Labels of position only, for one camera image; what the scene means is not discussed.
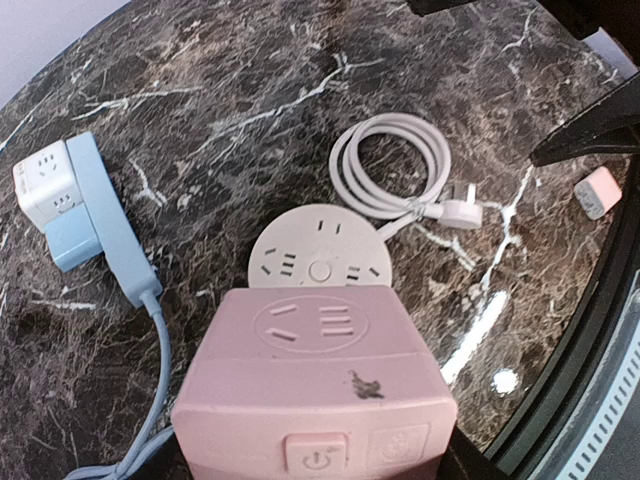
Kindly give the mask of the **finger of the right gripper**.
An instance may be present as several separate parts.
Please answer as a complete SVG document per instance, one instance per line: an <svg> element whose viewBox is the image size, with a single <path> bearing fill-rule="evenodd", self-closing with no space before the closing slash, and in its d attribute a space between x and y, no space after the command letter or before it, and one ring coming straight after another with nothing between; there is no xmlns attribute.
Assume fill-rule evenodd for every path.
<svg viewBox="0 0 640 480"><path fill-rule="evenodd" d="M556 128L529 158L544 167L590 154L639 154L638 74Z"/></svg>

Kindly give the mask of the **pink round power strip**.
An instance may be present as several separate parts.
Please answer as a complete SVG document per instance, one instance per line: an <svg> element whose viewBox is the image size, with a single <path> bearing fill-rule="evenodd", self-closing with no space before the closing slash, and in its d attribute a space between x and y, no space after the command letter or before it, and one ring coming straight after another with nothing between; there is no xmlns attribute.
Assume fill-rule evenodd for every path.
<svg viewBox="0 0 640 480"><path fill-rule="evenodd" d="M257 238L248 262L251 288L391 284L382 236L336 205L303 205L278 216Z"/></svg>

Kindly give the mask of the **pink cube socket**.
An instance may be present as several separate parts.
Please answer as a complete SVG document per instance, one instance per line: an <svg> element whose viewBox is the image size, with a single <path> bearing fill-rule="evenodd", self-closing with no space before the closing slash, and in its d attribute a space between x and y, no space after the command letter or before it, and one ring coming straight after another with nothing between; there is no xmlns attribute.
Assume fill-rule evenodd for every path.
<svg viewBox="0 0 640 480"><path fill-rule="evenodd" d="M433 479L458 413L388 286L229 291L171 422L196 479Z"/></svg>

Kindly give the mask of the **white cube socket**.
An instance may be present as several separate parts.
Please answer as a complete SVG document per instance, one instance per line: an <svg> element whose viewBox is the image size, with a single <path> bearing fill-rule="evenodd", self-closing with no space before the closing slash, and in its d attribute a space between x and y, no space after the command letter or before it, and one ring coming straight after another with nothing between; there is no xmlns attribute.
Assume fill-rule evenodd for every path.
<svg viewBox="0 0 640 480"><path fill-rule="evenodd" d="M41 233L48 223L83 203L64 140L18 162L13 179L21 210Z"/></svg>

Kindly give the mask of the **blue power strip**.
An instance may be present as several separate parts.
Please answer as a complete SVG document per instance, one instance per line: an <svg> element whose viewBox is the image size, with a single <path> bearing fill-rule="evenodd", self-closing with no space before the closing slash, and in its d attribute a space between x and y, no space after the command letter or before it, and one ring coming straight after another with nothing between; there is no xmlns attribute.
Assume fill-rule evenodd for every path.
<svg viewBox="0 0 640 480"><path fill-rule="evenodd" d="M162 285L122 208L94 136L82 133L66 146L106 262L124 295L140 308L144 298L159 296Z"/></svg>

